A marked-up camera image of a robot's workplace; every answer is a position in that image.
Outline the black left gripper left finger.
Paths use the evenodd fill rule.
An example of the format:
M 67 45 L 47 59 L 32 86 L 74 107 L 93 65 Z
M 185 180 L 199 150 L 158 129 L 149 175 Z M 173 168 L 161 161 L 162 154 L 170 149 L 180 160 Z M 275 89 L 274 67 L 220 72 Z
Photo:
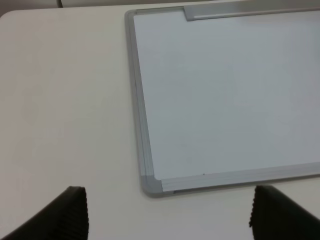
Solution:
M 69 186 L 46 207 L 3 237 L 4 240 L 87 240 L 86 189 Z

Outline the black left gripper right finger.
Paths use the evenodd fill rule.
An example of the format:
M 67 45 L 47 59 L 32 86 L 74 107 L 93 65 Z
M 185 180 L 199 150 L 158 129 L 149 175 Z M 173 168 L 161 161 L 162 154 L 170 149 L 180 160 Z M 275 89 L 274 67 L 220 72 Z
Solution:
M 320 219 L 271 185 L 255 187 L 249 227 L 255 240 L 320 238 Z

